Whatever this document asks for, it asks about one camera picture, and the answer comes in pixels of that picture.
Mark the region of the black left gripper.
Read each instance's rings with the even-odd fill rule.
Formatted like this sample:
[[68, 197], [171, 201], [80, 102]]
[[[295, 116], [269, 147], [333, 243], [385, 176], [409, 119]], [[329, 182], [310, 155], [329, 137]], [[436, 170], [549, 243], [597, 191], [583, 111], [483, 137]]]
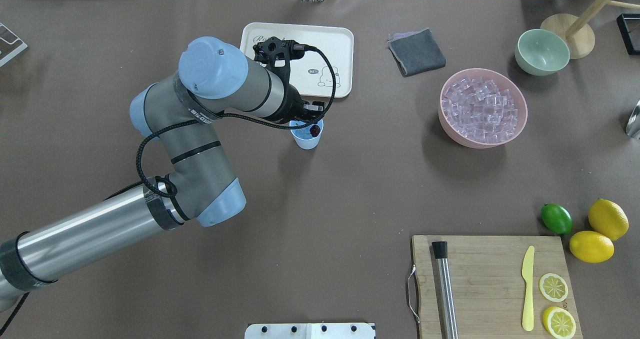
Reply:
[[322, 120], [326, 102], [302, 100], [298, 90], [290, 84], [291, 61], [304, 56], [303, 45], [293, 39], [272, 36], [253, 45], [254, 61], [265, 64], [269, 90], [253, 115], [274, 124], [301, 121], [315, 125]]

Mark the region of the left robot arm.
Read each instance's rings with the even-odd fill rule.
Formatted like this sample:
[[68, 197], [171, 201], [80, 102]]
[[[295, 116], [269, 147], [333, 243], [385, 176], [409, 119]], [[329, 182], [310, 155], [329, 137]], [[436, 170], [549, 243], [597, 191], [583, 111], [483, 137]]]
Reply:
[[317, 124], [329, 103], [308, 102], [290, 83], [291, 61], [322, 51], [270, 37], [254, 58], [222, 40], [194, 39], [177, 71], [151, 84], [129, 114], [144, 137], [135, 155], [140, 182], [92, 207], [1, 245], [1, 309], [140, 241], [190, 219], [212, 227], [246, 205], [213, 123], [237, 118], [274, 129]]

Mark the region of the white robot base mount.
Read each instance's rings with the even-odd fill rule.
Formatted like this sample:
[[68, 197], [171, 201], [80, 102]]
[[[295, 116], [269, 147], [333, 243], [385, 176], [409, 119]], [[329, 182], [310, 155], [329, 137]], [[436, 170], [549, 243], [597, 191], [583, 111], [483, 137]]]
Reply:
[[254, 323], [247, 326], [245, 339], [375, 339], [374, 323]]

